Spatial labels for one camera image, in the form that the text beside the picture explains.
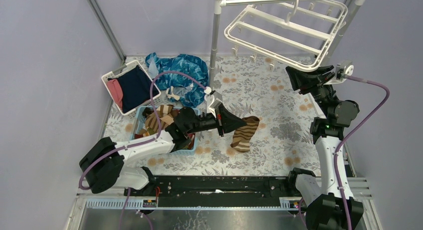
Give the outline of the brown striped sock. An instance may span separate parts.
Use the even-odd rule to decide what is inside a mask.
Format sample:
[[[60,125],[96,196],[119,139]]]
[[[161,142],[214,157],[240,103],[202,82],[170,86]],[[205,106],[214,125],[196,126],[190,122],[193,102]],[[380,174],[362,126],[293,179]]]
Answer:
[[[242,118],[242,121],[246,125],[235,130],[230,147],[245,153],[250,151],[250,140],[258,129],[260,119],[256,116],[248,116]]]

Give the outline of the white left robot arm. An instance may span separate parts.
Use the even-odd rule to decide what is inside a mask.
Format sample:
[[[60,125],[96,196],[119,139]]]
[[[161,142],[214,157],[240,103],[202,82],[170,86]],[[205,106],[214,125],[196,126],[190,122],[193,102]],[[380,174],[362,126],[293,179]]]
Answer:
[[[150,195],[155,188],[153,174],[147,167],[133,168],[131,164],[184,149],[191,142],[189,134],[217,129],[222,137],[246,125],[223,104],[217,106],[216,114],[198,115],[192,108],[181,108],[173,123],[156,135],[124,142],[114,142],[110,137],[98,140],[79,162],[82,170],[79,187],[93,194],[111,187],[128,187],[144,196]]]

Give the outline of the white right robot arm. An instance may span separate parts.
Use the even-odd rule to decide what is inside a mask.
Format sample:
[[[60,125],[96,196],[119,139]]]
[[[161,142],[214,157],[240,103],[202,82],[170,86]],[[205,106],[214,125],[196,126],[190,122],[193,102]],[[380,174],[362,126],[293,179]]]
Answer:
[[[310,134],[317,150],[321,182],[310,170],[294,168],[289,173],[286,189],[302,199],[298,207],[305,207],[303,215],[309,230],[353,230],[360,221],[364,207],[354,198],[348,183],[343,160],[344,129],[360,112],[352,100],[340,100],[329,81],[336,77],[333,66],[303,72],[286,67],[292,89],[300,94],[311,94],[324,117],[315,117]]]

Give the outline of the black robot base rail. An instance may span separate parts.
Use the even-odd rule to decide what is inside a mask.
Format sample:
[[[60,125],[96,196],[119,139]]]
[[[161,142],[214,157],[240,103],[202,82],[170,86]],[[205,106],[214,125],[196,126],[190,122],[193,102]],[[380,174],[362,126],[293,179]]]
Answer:
[[[287,177],[166,175],[124,195],[152,197],[162,208],[278,207],[280,198],[301,197]]]

